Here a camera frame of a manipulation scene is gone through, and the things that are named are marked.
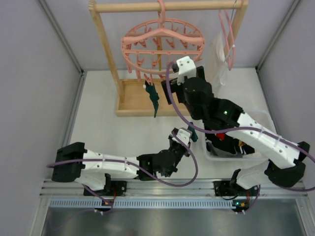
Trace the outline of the red green christmas sock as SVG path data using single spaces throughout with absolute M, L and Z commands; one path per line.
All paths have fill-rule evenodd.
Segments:
M 145 91 L 149 94 L 149 99 L 151 100 L 154 108 L 154 118 L 157 117 L 158 107 L 159 107 L 159 95 L 156 91 L 156 87 L 154 84 L 150 85 L 147 81 L 145 81 Z

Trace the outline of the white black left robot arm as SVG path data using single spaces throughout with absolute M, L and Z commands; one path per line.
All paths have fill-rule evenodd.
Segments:
M 190 137 L 169 135 L 169 148 L 158 153 L 142 154 L 137 157 L 119 157 L 85 148 L 76 142 L 57 151 L 56 160 L 48 167 L 53 169 L 52 181 L 77 182 L 92 191 L 109 189 L 110 178 L 156 180 L 157 174 L 170 177 L 177 172 L 183 156 L 188 156 Z

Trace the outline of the dark green sock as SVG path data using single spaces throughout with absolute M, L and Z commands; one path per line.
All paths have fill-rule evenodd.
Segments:
M 193 128 L 193 122 L 190 122 L 190 125 L 188 126 L 188 130 L 191 132 L 191 140 L 196 143 L 198 140 L 198 135 L 196 133 L 196 130 Z

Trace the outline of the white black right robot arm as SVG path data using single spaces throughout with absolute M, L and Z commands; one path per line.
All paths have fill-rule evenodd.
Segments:
M 199 76 L 203 67 L 193 63 L 167 65 L 163 88 L 168 103 L 188 126 L 205 134 L 224 134 L 260 152 L 267 160 L 247 169 L 235 170 L 230 185 L 250 189 L 271 182 L 289 191 L 305 174 L 309 145 L 293 143 L 272 133 L 254 120 L 242 107 L 217 98 L 212 85 Z

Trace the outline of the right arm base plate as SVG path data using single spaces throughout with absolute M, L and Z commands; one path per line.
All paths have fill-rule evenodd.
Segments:
M 229 180 L 214 181 L 215 195 L 219 197 L 246 196 L 246 190 Z

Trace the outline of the pink round clip hanger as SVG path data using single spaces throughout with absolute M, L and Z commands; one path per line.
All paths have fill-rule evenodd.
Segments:
M 202 32 L 193 24 L 176 18 L 167 18 L 164 1 L 158 1 L 161 10 L 157 18 L 144 21 L 130 29 L 121 40 L 122 55 L 129 73 L 152 83 L 154 75 L 165 77 L 170 61 L 190 56 L 194 62 L 201 60 L 205 46 Z M 157 37 L 161 37 L 162 51 L 157 50 Z M 161 54 L 161 71 L 158 70 L 158 54 Z

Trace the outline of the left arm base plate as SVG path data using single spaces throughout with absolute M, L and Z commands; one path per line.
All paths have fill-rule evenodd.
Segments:
M 104 187 L 103 190 L 97 190 L 96 193 L 100 196 L 117 197 L 123 196 L 127 190 L 127 182 L 122 180 L 111 180 L 110 187 Z

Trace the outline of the red sock with pompom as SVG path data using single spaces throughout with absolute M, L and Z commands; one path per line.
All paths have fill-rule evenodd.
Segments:
M 216 137 L 217 137 L 219 140 L 223 141 L 223 140 L 225 139 L 225 134 L 224 134 L 224 133 L 217 133 L 217 134 L 216 134 Z

